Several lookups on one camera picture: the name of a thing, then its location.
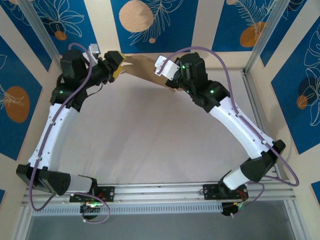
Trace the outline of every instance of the blue wallpaper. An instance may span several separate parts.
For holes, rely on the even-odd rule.
[[[60,54],[74,42],[86,48],[97,43],[84,0],[34,0],[31,3]],[[48,70],[51,59],[19,6],[9,0],[0,0],[0,5]]]
[[[312,183],[311,186],[314,191],[315,197],[320,205],[320,181]]]
[[[111,0],[121,51],[129,53],[175,52],[192,43],[198,0],[142,0],[143,11],[128,10],[124,18],[119,13],[132,9],[134,1]],[[123,26],[125,20],[136,20],[140,14],[150,15],[148,27],[133,29]]]
[[[0,37],[0,153],[17,160],[42,87]]]
[[[1,206],[2,200],[4,199],[5,193],[6,193],[6,191],[0,189],[0,206]]]
[[[299,154],[320,143],[320,17],[272,80]]]
[[[274,6],[274,0],[225,0],[212,50],[251,51]]]
[[[260,55],[264,66],[266,66],[269,62],[270,58],[276,51],[278,45],[286,35],[287,31],[300,13],[300,10],[305,5],[306,1],[307,0],[291,0],[289,2],[288,7],[282,15],[282,18],[275,27],[269,41],[267,42]]]
[[[34,54],[38,57],[44,68],[48,71],[51,65],[51,58],[41,44],[35,32],[32,30],[28,20],[21,12],[18,5],[9,0],[0,0],[0,6],[9,16],[15,27],[28,43]]]

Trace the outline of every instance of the cable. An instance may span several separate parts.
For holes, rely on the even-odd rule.
[[[104,223],[105,221],[107,221],[110,217],[110,207],[108,206],[108,204],[103,201],[102,199],[100,199],[99,197],[97,196],[93,196],[91,194],[88,194],[88,193],[83,193],[83,192],[75,192],[74,194],[77,194],[77,195],[82,195],[82,196],[85,196],[85,197],[89,197],[89,198],[93,198],[95,200],[98,200],[99,202],[103,203],[104,206],[106,206],[106,208],[108,209],[108,215],[106,216],[105,219],[101,220],[101,221],[89,221],[85,218],[85,211],[83,211],[81,217],[83,219],[84,222],[88,223],[88,224],[102,224]]]
[[[239,111],[237,109],[237,106],[236,106],[236,103],[235,103],[235,98],[234,98],[234,94],[233,94],[233,89],[232,89],[232,86],[231,86],[231,80],[230,80],[230,76],[229,76],[229,72],[228,72],[228,69],[227,69],[227,66],[226,64],[224,63],[224,61],[222,60],[222,58],[217,54],[215,53],[214,51],[208,49],[208,48],[205,48],[205,47],[202,47],[202,46],[190,46],[190,47],[185,47],[185,48],[182,48],[172,54],[170,54],[167,59],[163,62],[160,70],[157,72],[157,74],[160,74],[165,65],[167,64],[167,62],[172,59],[175,55],[179,54],[179,53],[183,53],[185,51],[188,51],[188,50],[203,50],[203,51],[206,51],[212,55],[214,55],[221,63],[222,67],[223,67],[223,70],[225,72],[225,76],[226,76],[226,80],[227,80],[227,84],[228,84],[228,88],[229,88],[229,92],[230,92],[230,99],[231,99],[231,104],[233,106],[233,109],[235,111],[235,113],[238,115],[238,117],[254,132],[254,134],[256,134],[256,136],[263,142],[265,141],[265,139],[260,135],[260,133],[241,115],[239,115]],[[278,177],[273,177],[273,176],[268,176],[266,175],[265,177],[266,178],[269,178],[269,179],[273,179],[273,180],[277,180],[281,183],[284,183],[284,184],[287,184],[289,186],[292,186],[292,187],[297,187],[299,186],[300,184],[300,181],[299,181],[299,178],[298,176],[296,175],[296,173],[294,172],[294,170],[290,167],[290,165],[284,160],[284,158],[272,147],[270,146],[268,143],[265,143],[265,145],[282,161],[283,165],[289,170],[289,172],[292,174],[294,180],[295,180],[295,183],[291,183],[289,181],[285,181],[285,180],[282,180]],[[262,190],[260,192],[260,194],[258,195],[258,197],[256,197],[252,202],[255,202],[261,195],[262,193],[264,192],[265,190],[265,186],[263,185],[263,183],[260,183],[260,182],[255,182],[256,184],[260,184],[262,185]]]
[[[68,49],[70,50],[73,46],[77,46],[79,48],[81,48],[88,56],[89,56],[89,53],[87,51],[87,49],[82,46],[81,44],[79,43],[71,43],[68,47]],[[28,195],[29,195],[29,202],[30,202],[30,205],[32,207],[32,209],[36,212],[38,211],[41,211],[43,210],[47,205],[48,203],[51,201],[51,199],[55,196],[54,194],[51,195],[49,197],[49,199],[43,204],[42,207],[40,208],[36,208],[35,205],[34,205],[34,201],[33,201],[33,184],[34,184],[34,180],[35,180],[35,176],[36,176],[36,172],[37,172],[37,168],[38,168],[38,165],[39,165],[39,162],[41,160],[41,156],[42,156],[42,153],[43,153],[43,150],[45,148],[45,145],[46,145],[46,142],[48,140],[48,137],[49,137],[49,134],[51,132],[51,129],[52,127],[54,126],[55,124],[55,121],[56,119],[58,118],[60,112],[62,111],[62,109],[66,106],[66,104],[78,93],[80,92],[80,90],[87,84],[87,82],[89,81],[90,79],[90,76],[92,74],[92,68],[93,68],[93,64],[92,64],[92,58],[89,57],[89,70],[88,70],[88,74],[86,76],[86,78],[84,79],[83,83],[62,103],[62,105],[59,107],[59,109],[56,111],[55,115],[53,116],[52,118],[52,122],[50,123],[50,125],[48,126],[45,134],[44,134],[44,137],[43,137],[43,140],[42,140],[42,143],[41,143],[41,146],[39,148],[39,151],[38,151],[38,155],[37,155],[37,159],[35,161],[35,164],[33,166],[33,170],[32,170],[32,174],[31,174],[31,178],[30,178],[30,183],[29,183],[29,190],[28,190]],[[101,203],[103,203],[107,209],[108,209],[108,216],[102,220],[102,221],[99,221],[99,222],[92,222],[92,221],[87,221],[88,223],[92,223],[92,224],[99,224],[99,223],[103,223],[105,222],[106,220],[108,220],[109,216],[110,216],[110,208],[109,206],[107,205],[107,203],[105,201],[103,201],[102,199],[94,196],[94,195],[91,195],[91,194],[87,194],[87,193],[82,193],[82,192],[75,192],[74,194],[77,194],[77,195],[83,195],[83,196],[87,196],[87,197],[90,197],[90,198],[94,198],[98,201],[100,201]]]
[[[261,189],[260,193],[258,194],[258,196],[256,196],[251,202],[248,203],[247,206],[245,206],[245,207],[247,208],[247,207],[249,207],[251,204],[253,204],[255,201],[257,201],[258,198],[261,197],[261,195],[262,195],[262,194],[264,193],[264,191],[265,191],[265,185],[264,185],[263,183],[261,183],[261,182],[253,182],[253,181],[248,181],[248,182],[246,182],[245,184],[260,184],[260,185],[262,186],[262,189]],[[231,214],[231,216],[234,217],[234,215],[237,215],[237,214],[239,214],[239,213],[240,213],[240,211],[238,211],[238,212],[236,212],[236,213],[234,213],[234,214]]]
[[[101,89],[103,88],[103,86],[104,86],[104,84],[103,84],[103,83],[101,83],[101,87],[99,88],[99,90],[98,90],[98,91],[95,91],[95,92],[93,92],[93,93],[90,93],[86,98],[88,98],[88,97],[90,97],[90,96],[92,96],[92,95],[94,95],[94,94],[96,94],[96,93],[100,92],[100,91],[101,91]]]

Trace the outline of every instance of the orange circle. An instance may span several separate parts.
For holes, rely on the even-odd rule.
[[[296,104],[297,104],[298,108],[300,108],[301,110],[305,109],[308,104],[307,97],[304,95],[299,96],[298,99],[296,100]]]
[[[152,38],[149,39],[149,43],[154,44],[155,42],[156,42],[155,38],[152,37]]]
[[[67,40],[67,35],[63,31],[56,31],[54,36],[60,41]]]
[[[128,1],[119,11],[121,25],[129,32],[138,33],[150,28],[154,23],[151,9],[140,0]]]
[[[245,48],[254,47],[258,40],[258,38],[256,38],[255,28],[259,28],[259,31],[257,33],[257,36],[259,37],[265,25],[266,23],[262,21],[262,22],[257,22],[255,26],[249,26],[247,29],[245,29],[240,36],[241,46]]]
[[[20,99],[18,101],[19,103],[15,103],[14,101],[10,102],[10,96],[15,99]],[[12,86],[6,91],[4,98],[9,101],[4,105],[8,117],[16,123],[23,123],[27,119],[30,110],[28,93],[22,87]]]
[[[238,0],[226,0],[226,4],[228,5],[236,4],[236,2],[238,2]]]

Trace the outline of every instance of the cardboard piece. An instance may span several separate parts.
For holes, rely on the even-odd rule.
[[[126,56],[124,62],[129,64],[122,66],[122,73],[133,75],[135,77],[163,86],[175,92],[175,89],[172,89],[165,85],[166,81],[168,80],[167,78],[165,78],[164,76],[158,76],[154,73],[154,70],[156,68],[156,60],[143,55],[131,55]]]

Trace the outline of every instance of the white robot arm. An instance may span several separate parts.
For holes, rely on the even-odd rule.
[[[104,60],[98,58],[94,61],[92,74],[85,87],[81,89],[59,112],[58,118],[53,122],[53,116],[57,113],[62,103],[71,96],[82,84],[84,77],[88,74],[86,63],[88,57],[94,55],[82,55],[79,50],[68,50],[60,61],[63,74],[57,80],[57,86],[52,92],[50,99],[51,106],[49,116],[34,153],[30,157],[28,164],[19,164],[16,174],[27,184],[31,182],[32,172],[39,161],[41,145],[45,141],[44,148],[33,182],[33,189],[49,192],[55,195],[66,193],[88,193],[99,196],[105,202],[105,187],[100,189],[96,179],[81,175],[58,172],[60,165],[61,151],[70,126],[79,114],[84,100],[88,97],[87,89],[99,84],[112,83],[121,71],[121,63],[125,57],[118,51],[109,51],[104,55]],[[165,57],[160,56],[155,63],[156,71],[161,68]],[[285,144],[264,134],[250,119],[233,105],[230,93],[219,82],[208,80],[205,62],[197,53],[188,53],[175,62],[169,61],[161,72],[168,81],[166,85],[171,88],[182,88],[192,98],[193,102],[203,108],[207,113],[222,122],[227,129],[238,139],[248,154],[246,160],[236,170],[228,172],[219,181],[218,189],[220,197],[229,198],[229,193],[235,193],[237,189],[244,189],[244,184],[252,181],[259,182],[261,178],[277,162],[277,156],[266,146],[269,144],[278,153],[281,153]],[[47,129],[54,124],[49,135],[46,136]],[[259,132],[263,141],[255,134]],[[74,202],[87,202],[91,198],[81,198],[75,196]]]
[[[259,182],[278,160],[266,144],[279,154],[285,144],[281,140],[274,141],[262,132],[237,105],[234,109],[227,89],[217,81],[208,80],[205,62],[197,53],[188,53],[175,62],[169,60],[160,72],[165,60],[164,56],[158,57],[155,74],[165,76],[168,87],[183,89],[196,105],[218,119],[238,139],[249,156],[240,167],[221,179],[221,191],[234,191],[250,181]],[[254,131],[260,134],[263,141]]]

